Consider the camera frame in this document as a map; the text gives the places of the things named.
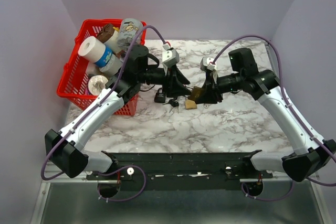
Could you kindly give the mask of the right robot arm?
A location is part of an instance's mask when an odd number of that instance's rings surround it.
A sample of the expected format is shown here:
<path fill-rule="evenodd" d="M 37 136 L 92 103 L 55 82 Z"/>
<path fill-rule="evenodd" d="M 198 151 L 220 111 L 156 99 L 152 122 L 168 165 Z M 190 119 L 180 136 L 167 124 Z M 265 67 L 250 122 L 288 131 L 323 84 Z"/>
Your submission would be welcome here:
<path fill-rule="evenodd" d="M 271 70 L 259 71 L 249 48 L 229 52 L 233 73 L 219 77 L 215 60 L 202 58 L 200 69 L 206 79 L 196 103 L 217 104 L 224 93 L 242 90 L 258 101 L 274 118 L 289 140 L 293 152 L 289 154 L 256 151 L 248 155 L 241 165 L 242 173 L 249 178 L 262 170 L 286 173 L 292 180 L 301 182 L 330 160 L 335 153 L 335 140 L 325 140 L 312 130 L 302 114 L 289 101 L 280 80 Z"/>

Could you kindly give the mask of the brass padlock with keys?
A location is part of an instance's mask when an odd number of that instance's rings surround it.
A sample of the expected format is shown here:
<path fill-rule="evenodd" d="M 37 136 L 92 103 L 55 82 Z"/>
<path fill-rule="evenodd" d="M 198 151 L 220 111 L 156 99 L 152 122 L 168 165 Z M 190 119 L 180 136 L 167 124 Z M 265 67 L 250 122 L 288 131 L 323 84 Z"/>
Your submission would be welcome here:
<path fill-rule="evenodd" d="M 185 108 L 187 110 L 197 109 L 197 104 L 195 103 L 195 101 L 187 99 L 185 100 Z"/>

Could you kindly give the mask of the black padlock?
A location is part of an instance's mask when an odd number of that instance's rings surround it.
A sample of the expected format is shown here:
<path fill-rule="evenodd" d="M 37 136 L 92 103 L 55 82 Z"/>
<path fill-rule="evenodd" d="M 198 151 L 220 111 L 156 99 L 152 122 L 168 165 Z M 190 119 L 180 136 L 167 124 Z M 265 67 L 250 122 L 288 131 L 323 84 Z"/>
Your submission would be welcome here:
<path fill-rule="evenodd" d="M 154 97 L 155 103 L 164 104 L 166 102 L 166 94 L 162 90 L 158 90 Z"/>

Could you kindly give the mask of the black key bunch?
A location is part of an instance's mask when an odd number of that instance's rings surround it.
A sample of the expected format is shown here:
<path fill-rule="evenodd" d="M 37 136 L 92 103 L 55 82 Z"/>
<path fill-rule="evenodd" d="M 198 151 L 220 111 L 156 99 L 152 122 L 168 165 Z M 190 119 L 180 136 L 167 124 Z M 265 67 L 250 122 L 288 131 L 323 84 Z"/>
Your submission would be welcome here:
<path fill-rule="evenodd" d="M 168 102 L 164 103 L 164 105 L 170 105 L 170 109 L 169 109 L 169 113 L 172 112 L 174 109 L 177 109 L 177 111 L 179 110 L 179 102 L 177 99 L 175 98 L 172 98 L 172 99 L 169 99 Z"/>

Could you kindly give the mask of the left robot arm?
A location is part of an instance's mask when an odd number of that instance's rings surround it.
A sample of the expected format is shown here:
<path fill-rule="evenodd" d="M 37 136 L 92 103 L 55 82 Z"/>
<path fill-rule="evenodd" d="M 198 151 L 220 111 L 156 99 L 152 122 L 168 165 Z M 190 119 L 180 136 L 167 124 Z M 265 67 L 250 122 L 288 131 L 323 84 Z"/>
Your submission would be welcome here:
<path fill-rule="evenodd" d="M 81 172 L 98 172 L 104 179 L 116 175 L 112 158 L 103 152 L 84 152 L 93 133 L 115 112 L 140 92 L 142 84 L 160 85 L 170 98 L 189 95 L 189 80 L 177 67 L 178 52 L 168 43 L 163 45 L 162 67 L 149 65 L 152 55 L 144 45 L 130 47 L 121 68 L 112 76 L 97 98 L 71 123 L 60 131 L 45 135 L 47 160 L 70 178 Z"/>

